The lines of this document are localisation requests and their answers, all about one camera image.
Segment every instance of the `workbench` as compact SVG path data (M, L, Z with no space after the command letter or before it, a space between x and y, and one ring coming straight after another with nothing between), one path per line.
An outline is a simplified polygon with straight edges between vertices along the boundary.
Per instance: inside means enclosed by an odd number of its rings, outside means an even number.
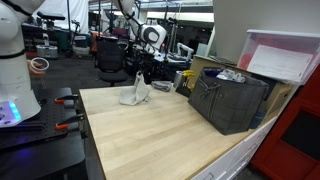
M149 86L148 102L121 105L122 88L80 90L108 180L190 179L255 131L222 135L174 89Z

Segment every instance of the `white cloth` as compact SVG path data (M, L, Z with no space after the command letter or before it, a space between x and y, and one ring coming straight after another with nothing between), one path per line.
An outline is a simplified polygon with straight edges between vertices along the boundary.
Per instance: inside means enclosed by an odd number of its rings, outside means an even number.
M239 83L244 83L246 79L241 76L241 73L236 73L230 69L225 69L217 75L217 78L229 81L236 81Z
M136 75L136 81L132 87L123 87L120 92L120 104L136 105L148 100L150 90L144 82L143 74Z
M172 86L171 81L152 81L152 87L160 91L169 92Z
M87 0L69 0L70 5L70 21L76 20L80 22L81 33L86 34L89 32L88 19L89 19L89 5ZM67 0L51 0L44 1L44 3L33 13L33 17L38 17L37 12L43 11L47 13L62 14L66 19L64 21L54 21L54 25L63 29L68 29L68 9ZM75 30L75 25L70 23L72 31Z

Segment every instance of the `crumpled white fabric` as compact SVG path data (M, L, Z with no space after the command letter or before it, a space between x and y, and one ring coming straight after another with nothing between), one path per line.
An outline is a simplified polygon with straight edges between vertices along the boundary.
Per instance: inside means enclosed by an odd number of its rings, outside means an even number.
M230 69L224 69L221 73L217 75L217 78L229 81L236 81L239 83L244 83L246 79L241 76L241 73L236 73Z
M160 91L169 92L172 83L171 81L152 81L151 86Z
M138 72L133 87L124 87L120 92L120 104L136 105L148 100L150 89L144 82L143 74Z

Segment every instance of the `blue light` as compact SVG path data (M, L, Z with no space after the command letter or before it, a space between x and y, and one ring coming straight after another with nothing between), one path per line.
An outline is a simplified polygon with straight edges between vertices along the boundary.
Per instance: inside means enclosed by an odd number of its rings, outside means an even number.
M20 116L19 111L18 111L16 105L14 104L14 102L9 102L9 106L11 108L11 111L12 111L15 119L20 121L21 120L21 116Z

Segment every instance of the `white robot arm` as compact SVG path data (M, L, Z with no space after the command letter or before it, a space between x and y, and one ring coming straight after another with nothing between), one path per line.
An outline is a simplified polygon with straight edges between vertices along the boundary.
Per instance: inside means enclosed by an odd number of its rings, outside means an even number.
M167 31L160 25L146 25L134 17L134 0L112 0L129 22L134 34L156 50L160 49Z
M193 49L189 48L188 46L182 44L182 43L178 43L177 44L177 49L178 49L178 55L181 56L181 49L182 48L183 50L187 51L188 52L188 55L187 55L187 60L191 60L191 55L192 53L194 52Z
M21 24L44 0L0 0L0 128L36 115Z

